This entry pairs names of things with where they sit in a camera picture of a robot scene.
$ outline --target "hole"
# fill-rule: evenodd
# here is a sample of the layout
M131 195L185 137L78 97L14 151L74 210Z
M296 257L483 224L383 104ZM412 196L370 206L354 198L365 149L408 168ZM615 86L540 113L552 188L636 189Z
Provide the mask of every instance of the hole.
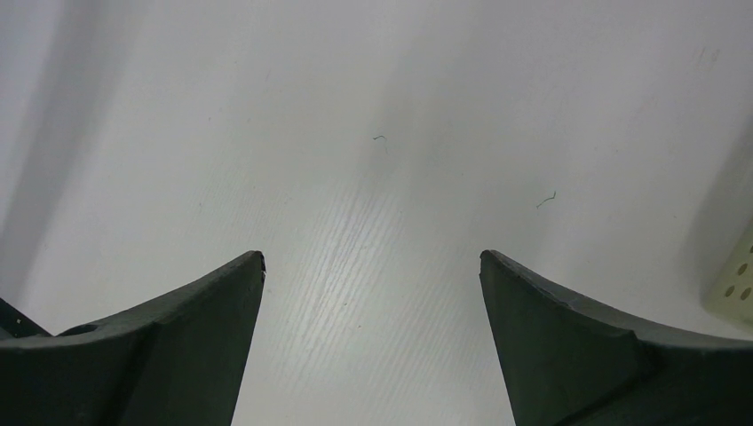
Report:
M67 331L60 333L60 335L82 335L84 333L90 333L96 330L98 327L94 324L83 324L82 326L73 327Z

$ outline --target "white table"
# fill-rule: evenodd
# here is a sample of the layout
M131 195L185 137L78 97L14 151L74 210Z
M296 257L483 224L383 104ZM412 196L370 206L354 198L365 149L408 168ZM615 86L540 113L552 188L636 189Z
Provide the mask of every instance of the white table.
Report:
M753 212L750 0L11 4L0 296L60 332L263 250L236 425L512 424L482 249L741 335L700 299Z

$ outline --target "scratch mark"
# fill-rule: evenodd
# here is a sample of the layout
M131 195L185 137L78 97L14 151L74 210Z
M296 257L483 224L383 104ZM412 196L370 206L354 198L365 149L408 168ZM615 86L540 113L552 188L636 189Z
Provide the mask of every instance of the scratch mark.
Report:
M549 197L549 198L547 198L546 200L544 200L544 201L540 202L540 203L539 203L539 205L538 205L538 206L536 206L536 209L537 209L537 210L539 210L539 208L540 208L541 206L543 206L543 204L544 204L545 202L547 202L547 201L549 201L549 200L554 200L555 198L557 198L557 191L555 191L555 192L554 192L554 195L552 195L551 197Z
M382 136L382 135L379 135L379 136L377 136L376 138L372 138L372 140L377 140L377 139L380 139L380 138L381 138L381 139L384 139L384 153L385 153L385 154L389 154L389 152L387 151L387 138L385 138L385 137L384 137L384 136Z

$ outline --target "white surface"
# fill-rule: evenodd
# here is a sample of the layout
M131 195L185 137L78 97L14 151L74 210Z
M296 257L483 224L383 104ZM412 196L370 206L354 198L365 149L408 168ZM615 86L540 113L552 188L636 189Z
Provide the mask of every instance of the white surface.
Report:
M749 0L15 4L0 296L59 332L263 250L234 424L511 424L482 249L739 335Z

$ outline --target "black object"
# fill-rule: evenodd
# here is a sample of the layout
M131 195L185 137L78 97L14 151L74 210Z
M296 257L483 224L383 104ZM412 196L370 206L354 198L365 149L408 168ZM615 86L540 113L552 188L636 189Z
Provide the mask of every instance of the black object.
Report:
M250 252L57 337L3 302L0 424L229 425L264 278Z
M481 286L518 426L753 425L753 343L663 326L494 251Z

